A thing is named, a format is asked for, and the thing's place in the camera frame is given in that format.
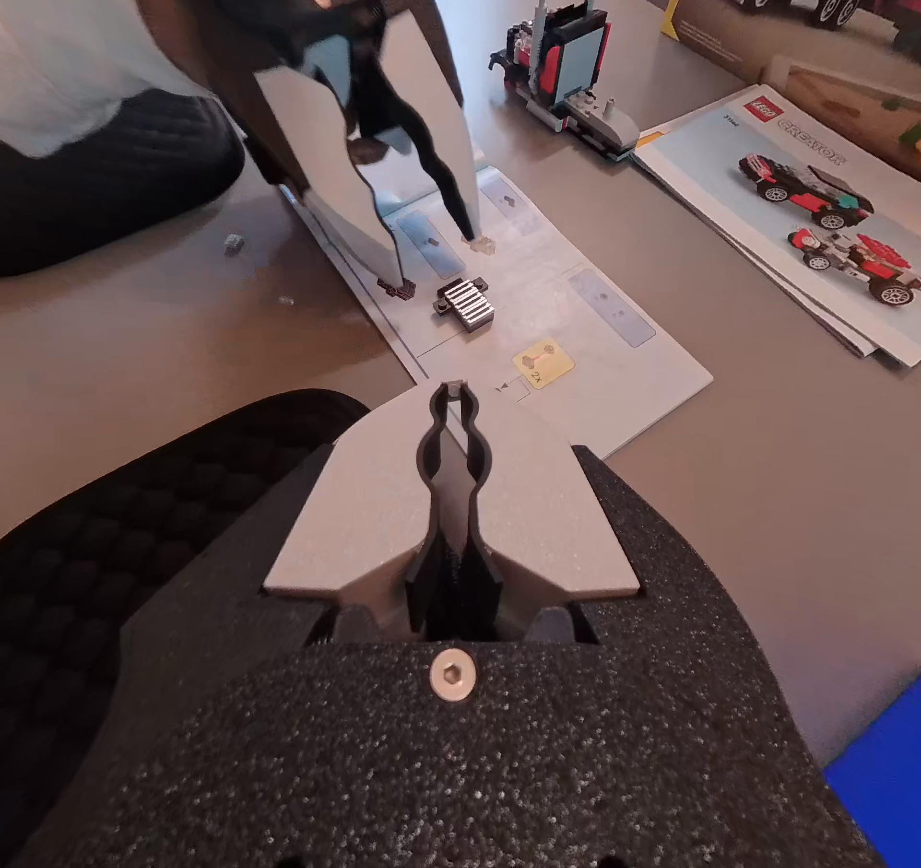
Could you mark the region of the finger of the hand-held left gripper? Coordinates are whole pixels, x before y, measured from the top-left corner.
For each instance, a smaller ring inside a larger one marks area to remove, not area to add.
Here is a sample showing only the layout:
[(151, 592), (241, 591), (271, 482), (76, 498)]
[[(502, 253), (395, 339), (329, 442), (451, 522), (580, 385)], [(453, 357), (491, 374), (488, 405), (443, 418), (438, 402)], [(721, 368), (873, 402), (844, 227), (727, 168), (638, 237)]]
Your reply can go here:
[(361, 138), (414, 151), (462, 237), (477, 240), (478, 186), (463, 104), (411, 12), (377, 20), (353, 43), (351, 77)]
[(256, 81), (305, 174), (305, 205), (381, 283), (403, 287), (397, 243), (350, 158), (346, 120), (334, 92), (289, 68), (257, 73)]

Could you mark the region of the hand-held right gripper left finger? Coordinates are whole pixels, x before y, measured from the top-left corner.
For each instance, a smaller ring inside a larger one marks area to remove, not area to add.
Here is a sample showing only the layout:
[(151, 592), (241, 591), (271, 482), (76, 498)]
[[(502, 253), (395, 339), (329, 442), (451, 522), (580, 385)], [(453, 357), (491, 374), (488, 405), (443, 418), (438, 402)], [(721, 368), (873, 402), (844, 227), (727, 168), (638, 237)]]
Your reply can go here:
[(428, 381), (335, 441), (263, 581), (271, 596), (366, 607), (383, 629), (424, 629), (442, 557), (432, 477), (450, 385)]

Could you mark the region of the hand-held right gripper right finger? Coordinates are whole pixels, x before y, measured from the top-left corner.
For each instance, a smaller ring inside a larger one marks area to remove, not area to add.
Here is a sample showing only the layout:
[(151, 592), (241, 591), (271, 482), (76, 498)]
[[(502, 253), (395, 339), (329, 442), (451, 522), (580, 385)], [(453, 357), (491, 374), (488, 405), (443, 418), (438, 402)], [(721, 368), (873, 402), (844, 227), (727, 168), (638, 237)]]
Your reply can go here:
[(476, 458), (473, 534), (502, 580), (496, 627), (526, 629), (542, 609), (632, 598), (638, 575), (568, 437), (489, 384), (460, 389)]

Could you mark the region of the lego truck model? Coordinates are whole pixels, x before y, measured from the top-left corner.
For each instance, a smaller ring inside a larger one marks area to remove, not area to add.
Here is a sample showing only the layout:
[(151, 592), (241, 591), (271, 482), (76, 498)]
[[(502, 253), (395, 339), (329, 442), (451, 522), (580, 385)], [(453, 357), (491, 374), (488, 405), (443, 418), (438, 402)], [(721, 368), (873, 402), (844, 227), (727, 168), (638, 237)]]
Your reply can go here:
[(499, 67), (506, 91), (552, 131), (569, 130), (604, 159), (620, 162), (640, 132), (613, 98), (595, 93), (611, 31), (596, 0), (558, 8), (538, 0), (531, 19), (508, 29), (488, 68)]

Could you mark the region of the black lego plate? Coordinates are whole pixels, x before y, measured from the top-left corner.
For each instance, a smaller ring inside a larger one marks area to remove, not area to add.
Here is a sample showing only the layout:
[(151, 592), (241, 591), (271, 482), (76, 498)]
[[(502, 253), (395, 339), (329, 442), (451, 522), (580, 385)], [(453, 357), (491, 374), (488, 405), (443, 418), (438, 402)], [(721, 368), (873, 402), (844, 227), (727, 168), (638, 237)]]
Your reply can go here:
[[(457, 312), (456, 312), (451, 306), (449, 306), (444, 300), (441, 300), (441, 301), (439, 300), (438, 291), (437, 291), (437, 298), (435, 299), (435, 301), (434, 301), (434, 303), (433, 303), (433, 309), (434, 309), (434, 311), (435, 311), (435, 314), (436, 314), (438, 317), (448, 317), (448, 316), (453, 317), (453, 318), (460, 324), (460, 326), (462, 327), (462, 329), (465, 330), (464, 327), (463, 327), (463, 325), (461, 324), (461, 321), (460, 321), (459, 318), (458, 318)], [(488, 299), (488, 298), (486, 297), (486, 292), (487, 292), (487, 291), (488, 291), (488, 284), (487, 284), (486, 281), (482, 278), (482, 294), (485, 296), (486, 299)]]

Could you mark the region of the blue plastic bin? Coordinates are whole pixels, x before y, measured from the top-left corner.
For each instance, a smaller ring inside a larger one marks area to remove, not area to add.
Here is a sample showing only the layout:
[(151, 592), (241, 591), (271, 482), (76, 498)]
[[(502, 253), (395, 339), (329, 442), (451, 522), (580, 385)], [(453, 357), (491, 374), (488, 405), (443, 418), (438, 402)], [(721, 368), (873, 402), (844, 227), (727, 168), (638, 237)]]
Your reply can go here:
[(920, 865), (920, 679), (823, 770), (890, 867)]

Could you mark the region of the person's left forearm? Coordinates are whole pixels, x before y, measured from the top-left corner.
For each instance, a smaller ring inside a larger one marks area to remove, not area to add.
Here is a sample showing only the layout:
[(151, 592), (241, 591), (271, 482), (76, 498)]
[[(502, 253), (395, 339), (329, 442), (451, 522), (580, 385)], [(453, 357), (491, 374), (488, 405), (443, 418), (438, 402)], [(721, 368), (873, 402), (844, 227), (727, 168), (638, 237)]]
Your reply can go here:
[(208, 97), (165, 55), (137, 0), (1, 0), (1, 141), (46, 158), (148, 90)]

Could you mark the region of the open lego instruction booklet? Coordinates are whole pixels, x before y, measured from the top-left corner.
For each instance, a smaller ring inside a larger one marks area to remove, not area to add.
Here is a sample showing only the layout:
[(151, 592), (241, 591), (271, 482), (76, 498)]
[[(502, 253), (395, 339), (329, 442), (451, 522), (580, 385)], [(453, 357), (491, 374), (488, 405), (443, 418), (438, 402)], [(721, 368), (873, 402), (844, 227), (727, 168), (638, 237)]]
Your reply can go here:
[[(488, 383), (606, 458), (712, 382), (506, 175), (482, 166), (476, 177), (492, 256), (471, 251), (437, 192), (386, 216), (415, 284), (409, 300), (389, 296), (322, 218), (283, 192), (414, 383)], [(433, 303), (440, 288), (477, 277), (496, 315), (467, 333)]]

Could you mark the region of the closed lego instruction booklet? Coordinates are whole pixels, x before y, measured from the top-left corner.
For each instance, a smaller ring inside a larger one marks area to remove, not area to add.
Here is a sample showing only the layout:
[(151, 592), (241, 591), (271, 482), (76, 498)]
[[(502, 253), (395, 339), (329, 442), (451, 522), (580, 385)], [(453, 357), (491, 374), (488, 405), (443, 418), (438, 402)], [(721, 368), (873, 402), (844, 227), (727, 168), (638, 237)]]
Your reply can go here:
[(919, 366), (917, 180), (761, 84), (651, 130), (635, 158), (852, 350)]

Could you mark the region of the lego set cardboard box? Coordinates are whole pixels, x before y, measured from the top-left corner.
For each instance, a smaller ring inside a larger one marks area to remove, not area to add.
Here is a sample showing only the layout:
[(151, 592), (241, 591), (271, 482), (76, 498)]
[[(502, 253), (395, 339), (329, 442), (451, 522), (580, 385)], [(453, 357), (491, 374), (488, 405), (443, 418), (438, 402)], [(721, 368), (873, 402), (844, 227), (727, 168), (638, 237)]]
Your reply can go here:
[(669, 0), (662, 32), (920, 177), (920, 0)]

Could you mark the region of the black padded wrist rest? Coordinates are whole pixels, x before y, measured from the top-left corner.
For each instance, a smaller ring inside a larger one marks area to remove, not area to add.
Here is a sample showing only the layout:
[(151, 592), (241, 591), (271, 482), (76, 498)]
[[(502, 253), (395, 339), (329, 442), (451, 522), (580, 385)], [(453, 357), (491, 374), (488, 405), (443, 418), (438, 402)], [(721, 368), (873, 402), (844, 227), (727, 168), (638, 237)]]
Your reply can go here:
[(2, 538), (1, 863), (56, 805), (108, 713), (129, 618), (368, 408), (273, 395), (88, 483)]

